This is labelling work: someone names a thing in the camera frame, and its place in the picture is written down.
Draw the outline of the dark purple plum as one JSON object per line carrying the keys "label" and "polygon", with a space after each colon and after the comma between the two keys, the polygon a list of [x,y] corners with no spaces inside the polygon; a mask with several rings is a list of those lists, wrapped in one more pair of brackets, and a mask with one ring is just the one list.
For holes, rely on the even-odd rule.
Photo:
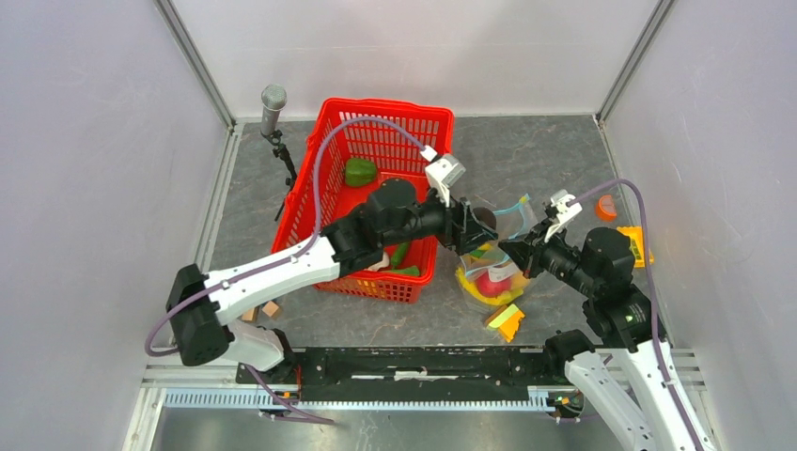
{"label": "dark purple plum", "polygon": [[489,228],[496,230],[497,219],[495,214],[491,210],[489,210],[488,218],[477,218],[477,219],[485,226],[488,226]]}

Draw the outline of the yellow banana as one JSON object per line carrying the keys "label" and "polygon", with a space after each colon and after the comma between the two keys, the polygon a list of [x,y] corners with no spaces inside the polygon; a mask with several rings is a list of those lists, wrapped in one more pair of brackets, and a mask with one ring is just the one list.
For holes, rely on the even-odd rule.
{"label": "yellow banana", "polygon": [[464,268],[458,268],[455,277],[466,301],[490,307],[513,302],[531,284],[512,265],[481,269],[470,274]]}

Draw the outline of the clear zip top bag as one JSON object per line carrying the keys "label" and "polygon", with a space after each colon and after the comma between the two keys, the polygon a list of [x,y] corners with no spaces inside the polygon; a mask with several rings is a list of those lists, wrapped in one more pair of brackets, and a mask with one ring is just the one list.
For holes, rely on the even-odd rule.
{"label": "clear zip top bag", "polygon": [[[514,205],[508,208],[499,209],[499,210],[491,209],[489,207],[486,208],[491,210],[496,216],[497,219],[496,232],[498,234],[498,240],[518,238],[524,233],[528,232],[530,227],[536,224],[538,221],[535,212],[533,212],[532,210],[529,194],[524,194],[519,198],[519,200]],[[466,273],[470,274],[481,269],[488,269],[493,267],[506,267],[512,265],[515,267],[517,271],[519,271],[519,269],[512,262],[512,260],[498,247],[498,241],[489,241],[488,243],[485,243],[480,247],[491,247],[493,259],[473,260],[468,256],[468,254],[466,254],[460,257],[460,264],[457,267],[457,269],[464,268]],[[490,307],[490,306],[478,305],[476,303],[469,301],[466,302],[472,305],[474,308],[478,308],[482,311],[487,311],[489,309],[497,309],[501,307],[501,306]]]}

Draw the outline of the red apple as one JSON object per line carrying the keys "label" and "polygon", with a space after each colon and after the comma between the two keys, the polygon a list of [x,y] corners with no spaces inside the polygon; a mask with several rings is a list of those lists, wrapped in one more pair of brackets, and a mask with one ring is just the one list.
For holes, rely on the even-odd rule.
{"label": "red apple", "polygon": [[512,287],[511,277],[506,275],[491,275],[484,272],[475,281],[479,294],[485,298],[496,298]]}

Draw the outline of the white mushroom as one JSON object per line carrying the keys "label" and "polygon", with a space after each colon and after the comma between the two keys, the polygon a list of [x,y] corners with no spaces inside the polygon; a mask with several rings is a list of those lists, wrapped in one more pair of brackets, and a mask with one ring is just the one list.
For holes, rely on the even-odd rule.
{"label": "white mushroom", "polygon": [[381,259],[376,263],[367,267],[367,270],[372,272],[378,272],[385,268],[389,268],[390,266],[391,266],[391,257],[386,252],[383,252]]}

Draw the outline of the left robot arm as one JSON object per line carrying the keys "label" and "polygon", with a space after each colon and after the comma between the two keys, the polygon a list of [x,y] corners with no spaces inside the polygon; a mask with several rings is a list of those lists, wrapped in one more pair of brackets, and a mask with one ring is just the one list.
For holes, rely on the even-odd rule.
{"label": "left robot arm", "polygon": [[175,352],[185,366],[225,358],[272,382],[287,381],[295,358],[286,338],[246,324],[240,315],[299,288],[366,270],[383,260],[387,247],[427,237],[462,256],[496,240],[497,233],[465,198],[441,199],[431,188],[420,202],[411,182],[388,179],[347,215],[292,247],[223,271],[184,266],[166,302]]}

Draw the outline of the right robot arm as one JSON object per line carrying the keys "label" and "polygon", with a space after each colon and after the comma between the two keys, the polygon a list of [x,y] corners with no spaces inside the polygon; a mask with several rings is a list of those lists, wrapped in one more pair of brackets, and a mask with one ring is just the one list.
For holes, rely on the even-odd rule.
{"label": "right robot arm", "polygon": [[547,272],[585,296],[586,322],[611,351],[630,388],[613,378],[580,330],[546,340],[545,376],[582,392],[625,450],[714,449],[677,375],[653,302],[633,283],[629,237],[597,227],[582,247],[567,245],[566,227],[581,210],[573,195],[561,191],[552,196],[541,222],[497,244],[523,277]]}

